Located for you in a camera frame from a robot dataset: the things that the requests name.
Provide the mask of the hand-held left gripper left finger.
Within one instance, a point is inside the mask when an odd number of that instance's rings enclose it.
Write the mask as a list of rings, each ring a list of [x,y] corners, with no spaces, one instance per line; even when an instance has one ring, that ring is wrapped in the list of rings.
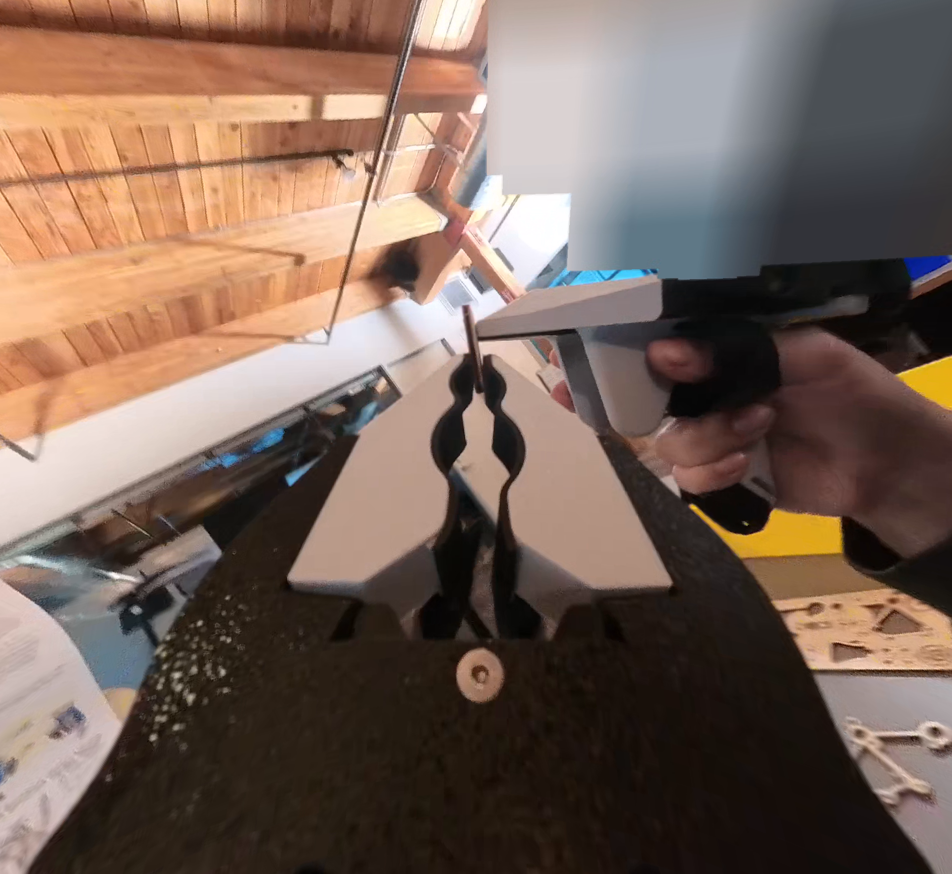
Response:
[[[361,430],[292,565],[292,589],[387,606],[423,638],[477,627],[478,512],[452,470],[474,396],[458,357]]]

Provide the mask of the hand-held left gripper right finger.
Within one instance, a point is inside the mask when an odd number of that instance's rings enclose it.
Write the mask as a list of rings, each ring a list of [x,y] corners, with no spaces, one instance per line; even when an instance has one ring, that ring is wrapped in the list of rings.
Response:
[[[664,594],[672,579],[595,432],[502,359],[483,360],[491,452],[504,469],[491,592],[504,639],[578,606]]]

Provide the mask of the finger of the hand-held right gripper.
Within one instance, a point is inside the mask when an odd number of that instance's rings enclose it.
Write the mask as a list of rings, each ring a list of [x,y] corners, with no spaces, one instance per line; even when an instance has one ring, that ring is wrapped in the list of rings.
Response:
[[[526,292],[480,320],[482,341],[526,339],[579,329],[650,323],[662,312],[657,276]]]

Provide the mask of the small brown wooden model part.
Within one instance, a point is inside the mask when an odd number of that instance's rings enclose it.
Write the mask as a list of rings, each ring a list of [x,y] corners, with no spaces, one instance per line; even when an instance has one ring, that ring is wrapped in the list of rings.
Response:
[[[480,351],[476,320],[470,304],[464,305],[462,307],[462,317],[468,343],[470,363],[473,369],[474,391],[476,393],[482,394],[484,393],[482,354]]]

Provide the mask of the person's right forearm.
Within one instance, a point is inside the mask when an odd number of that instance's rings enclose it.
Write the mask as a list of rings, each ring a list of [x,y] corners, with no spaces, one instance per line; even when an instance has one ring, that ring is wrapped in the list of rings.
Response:
[[[842,519],[840,529],[844,557],[854,570],[951,617],[950,538],[904,558],[861,524]]]

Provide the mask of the person's right hand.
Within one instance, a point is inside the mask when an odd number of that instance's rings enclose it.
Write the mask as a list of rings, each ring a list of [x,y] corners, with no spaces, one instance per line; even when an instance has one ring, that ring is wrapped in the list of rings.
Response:
[[[764,442],[777,509],[846,518],[901,558],[948,542],[950,411],[827,332],[774,342],[781,386],[770,399],[659,430],[654,448],[678,486],[703,495],[739,483]]]

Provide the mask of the black ceiling fixture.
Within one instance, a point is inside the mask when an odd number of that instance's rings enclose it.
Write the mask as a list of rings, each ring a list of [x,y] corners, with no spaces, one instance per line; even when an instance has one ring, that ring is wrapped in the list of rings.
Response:
[[[415,292],[420,274],[420,264],[411,241],[387,246],[376,258],[369,273],[377,284],[406,294]]]

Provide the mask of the metal ceiling conduit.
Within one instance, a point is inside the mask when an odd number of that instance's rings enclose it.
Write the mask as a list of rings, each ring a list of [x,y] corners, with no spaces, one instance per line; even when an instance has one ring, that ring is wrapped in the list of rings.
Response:
[[[331,339],[334,333],[334,329],[337,324],[337,320],[340,315],[340,310],[342,308],[344,294],[347,290],[347,285],[351,278],[351,271],[353,260],[356,255],[359,239],[361,238],[361,232],[363,230],[363,222],[367,212],[367,208],[370,204],[371,198],[374,194],[374,190],[378,185],[378,180],[380,178],[380,169],[382,166],[382,161],[384,157],[384,151],[387,147],[387,142],[390,137],[390,130],[392,123],[396,117],[396,108],[398,104],[399,95],[402,90],[404,77],[408,69],[409,62],[411,60],[411,54],[414,48],[415,40],[419,32],[421,17],[422,17],[422,7],[424,0],[411,0],[411,5],[408,11],[406,18],[406,23],[404,24],[404,30],[401,38],[401,46],[398,51],[394,72],[392,74],[390,86],[387,93],[387,98],[385,101],[384,111],[381,118],[380,130],[376,139],[372,160],[369,166],[369,172],[366,176],[363,195],[361,203],[359,205],[358,213],[356,214],[356,219],[353,226],[353,231],[351,235],[351,241],[347,250],[343,271],[341,273],[341,278],[336,290],[334,302],[330,312],[330,318],[327,322],[327,326],[324,329],[325,332],[325,344],[330,345]]]

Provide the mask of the wooden sheet with triangle cutouts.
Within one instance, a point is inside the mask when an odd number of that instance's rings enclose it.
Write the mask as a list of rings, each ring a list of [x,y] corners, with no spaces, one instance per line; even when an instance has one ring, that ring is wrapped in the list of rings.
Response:
[[[950,619],[898,591],[791,598],[773,606],[814,671],[951,671]]]

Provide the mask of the pale wooden linkage part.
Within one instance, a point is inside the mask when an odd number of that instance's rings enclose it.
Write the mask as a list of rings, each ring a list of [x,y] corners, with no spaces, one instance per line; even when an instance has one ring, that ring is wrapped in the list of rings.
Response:
[[[887,809],[898,809],[907,798],[934,802],[936,791],[933,785],[904,768],[892,757],[889,748],[911,745],[936,755],[949,753],[949,726],[927,721],[912,729],[875,729],[859,719],[847,717],[842,728],[854,758],[860,761],[866,757],[887,773],[888,784],[874,788],[874,793]]]

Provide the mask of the printed instruction sheet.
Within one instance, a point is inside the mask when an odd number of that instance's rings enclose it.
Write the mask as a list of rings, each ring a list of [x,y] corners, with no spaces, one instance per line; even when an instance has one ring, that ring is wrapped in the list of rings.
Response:
[[[83,656],[39,606],[1,583],[1,871],[28,872],[121,730]]]

